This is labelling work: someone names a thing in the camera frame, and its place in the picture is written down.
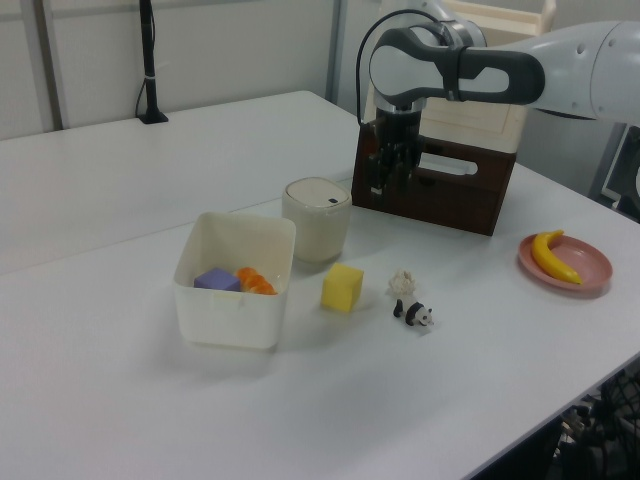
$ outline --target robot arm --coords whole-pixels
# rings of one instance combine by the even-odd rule
[[[496,48],[434,43],[416,28],[380,37],[369,66],[379,108],[441,97],[640,123],[640,23],[579,25]]]

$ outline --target white plastic bin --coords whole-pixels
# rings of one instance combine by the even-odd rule
[[[284,318],[295,225],[284,218],[204,213],[196,221],[173,278],[182,336],[197,343],[270,349]],[[260,295],[194,288],[213,268],[253,267],[278,292]]]

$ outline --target yellow banana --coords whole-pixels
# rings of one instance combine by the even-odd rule
[[[531,255],[538,266],[544,270],[547,275],[565,282],[582,284],[582,279],[569,265],[564,263],[549,249],[549,244],[563,235],[564,231],[556,230],[555,232],[542,232],[536,235],[531,245]]]

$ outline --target yellow cube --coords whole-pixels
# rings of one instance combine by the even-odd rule
[[[364,271],[334,263],[322,283],[323,307],[350,312],[360,298]]]

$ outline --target black cable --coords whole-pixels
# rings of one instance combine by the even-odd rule
[[[620,392],[620,395],[622,396],[624,403],[623,406],[627,406],[629,408],[629,410],[631,411],[630,413],[630,418],[633,421],[633,451],[630,452],[630,447],[627,443],[627,439],[626,439],[626,435],[624,432],[621,432],[622,435],[624,436],[624,445],[625,445],[625,451],[627,453],[627,461],[629,462],[629,467],[631,469],[630,472],[630,477],[632,479],[635,480],[636,478],[636,471],[637,471],[637,424],[636,424],[636,417],[637,417],[637,413],[635,411],[635,409],[633,408],[633,404],[629,401],[629,399],[627,398],[627,395],[624,393],[624,388],[629,384],[629,382],[627,382],[627,385],[623,385],[620,383],[620,377],[616,376],[615,377],[615,382],[616,382],[616,386],[618,387],[618,391]]]
[[[153,16],[153,5],[151,4],[149,4],[149,11],[151,12],[151,51],[153,52],[156,48],[156,19]],[[145,76],[145,79],[142,81],[142,85],[140,86],[140,91],[138,92],[138,99],[136,100],[136,110],[133,114],[135,118],[138,118],[138,107],[140,106],[140,99],[142,98],[144,87],[146,86],[147,78]]]
[[[423,12],[422,10],[415,10],[412,8],[406,8],[403,10],[396,10],[395,12],[391,12],[387,15],[385,15],[384,17],[380,18],[376,23],[374,23],[371,28],[369,28],[369,30],[367,30],[367,33],[365,34],[364,38],[362,39],[362,42],[360,43],[360,48],[358,49],[358,56],[356,58],[356,113],[358,116],[358,123],[360,125],[362,125],[362,119],[361,119],[361,115],[360,115],[360,61],[362,59],[362,51],[364,50],[364,46],[367,43],[367,40],[369,40],[369,37],[371,36],[371,34],[373,33],[373,31],[378,28],[378,26],[380,26],[380,24],[382,24],[383,22],[387,21],[388,19],[392,18],[392,17],[397,17],[398,15],[404,15],[404,14],[415,14],[415,15],[422,15],[423,17],[427,17],[429,20],[431,20],[432,22],[435,23],[440,23],[440,20],[438,20],[436,17],[434,17],[433,15],[429,15],[426,12]]]

